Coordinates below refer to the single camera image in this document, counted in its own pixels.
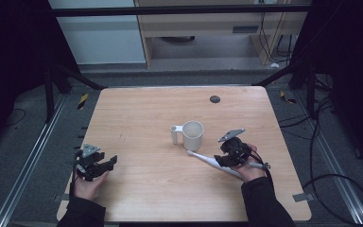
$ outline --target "table top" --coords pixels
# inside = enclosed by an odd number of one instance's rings
[[[212,103],[211,96],[220,102]],[[258,147],[271,165],[276,197],[294,220],[309,220],[306,201],[263,87],[111,88],[101,92],[83,143],[101,147],[118,162],[102,185],[96,202],[107,207],[105,220],[247,221],[242,181],[172,143],[170,127],[197,120],[204,127],[197,153],[222,155],[217,139],[229,130],[246,129],[238,137]],[[62,201],[58,219],[66,212]]]

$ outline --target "white stick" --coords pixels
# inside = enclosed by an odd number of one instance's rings
[[[226,172],[228,172],[230,174],[233,174],[236,177],[241,178],[241,176],[240,176],[240,174],[238,172],[236,172],[234,170],[231,170],[229,167],[220,166],[219,163],[215,160],[215,158],[208,158],[208,157],[205,157],[203,155],[197,154],[197,153],[195,153],[195,152],[193,152],[191,150],[187,150],[187,153],[192,155],[192,156],[198,157],[200,160],[208,163],[209,165],[211,165],[213,167],[216,167],[216,168],[221,169],[223,171],[226,171]]]
[[[256,168],[261,168],[261,169],[264,168],[264,166],[262,164],[257,164],[257,163],[247,163],[247,164],[252,167],[256,167]]]

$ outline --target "white cup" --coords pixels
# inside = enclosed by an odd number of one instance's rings
[[[182,126],[170,127],[173,144],[178,144],[178,132],[182,132],[182,143],[188,150],[196,151],[201,147],[204,127],[198,121],[188,121]]]

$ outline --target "white tube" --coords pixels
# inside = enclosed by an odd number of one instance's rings
[[[182,131],[182,126],[172,126],[170,127],[170,132],[172,133],[173,144],[178,144],[178,132]]]
[[[209,165],[211,165],[213,167],[216,167],[216,168],[221,169],[221,170],[223,170],[225,172],[228,172],[230,174],[233,174],[236,177],[241,178],[241,176],[240,176],[240,174],[238,172],[236,172],[234,170],[231,170],[229,167],[222,167],[222,166],[220,166],[219,163],[214,158],[205,157],[205,156],[200,155],[200,154],[197,154],[197,153],[195,153],[195,152],[193,152],[191,150],[187,150],[187,153],[190,154],[190,155],[193,155],[193,156],[198,157],[200,160],[208,163]]]
[[[252,167],[256,167],[256,168],[263,168],[264,167],[262,164],[257,164],[257,163],[248,163],[248,165],[250,165]]]

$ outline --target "floor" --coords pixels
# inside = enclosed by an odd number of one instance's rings
[[[285,60],[284,55],[288,39],[283,39],[279,51],[275,50],[274,58]],[[86,72],[84,76],[100,84],[111,87],[121,86],[169,86],[169,85],[214,85],[235,84],[250,85],[267,78],[285,66],[285,61],[279,62],[279,68],[270,64],[263,65],[256,57],[248,36],[234,37],[196,37],[192,42],[184,39],[157,39],[150,68],[130,67],[108,72]],[[278,79],[267,87],[268,95],[281,126],[294,123],[305,118],[305,92],[289,91],[286,83],[289,76]],[[32,163],[29,154],[35,150],[36,141],[46,125],[44,124],[44,92],[43,87],[18,96],[8,126],[0,134],[0,210],[6,207],[5,201],[14,204],[7,213],[8,226],[55,226],[56,211],[61,200],[61,192],[70,176],[73,153],[78,149],[94,111],[99,92],[84,84],[70,79],[74,89],[69,96],[55,93],[57,103],[61,103],[61,114],[48,131],[49,139],[40,142],[40,152],[33,156]],[[285,91],[286,99],[281,98],[280,91]],[[82,110],[77,109],[79,99],[85,93],[89,99]],[[322,100],[327,95],[317,92],[317,98]],[[347,174],[363,185],[363,160],[355,158],[352,152],[353,144],[344,132],[329,107],[322,112],[320,118],[321,133],[315,142],[313,162],[315,174],[339,172]],[[308,162],[310,140],[315,122],[304,120],[302,124],[283,127],[282,131],[291,152],[293,163],[298,170],[302,184],[310,180]],[[24,173],[25,164],[31,163],[28,173]],[[18,179],[26,178],[25,183]],[[320,195],[328,205],[343,217],[353,221],[353,210],[347,209],[348,203],[357,197],[342,199],[345,188],[339,180],[321,180],[317,183]],[[19,195],[13,195],[14,185]],[[330,215],[317,200],[309,202],[313,217],[298,226],[347,226]]]

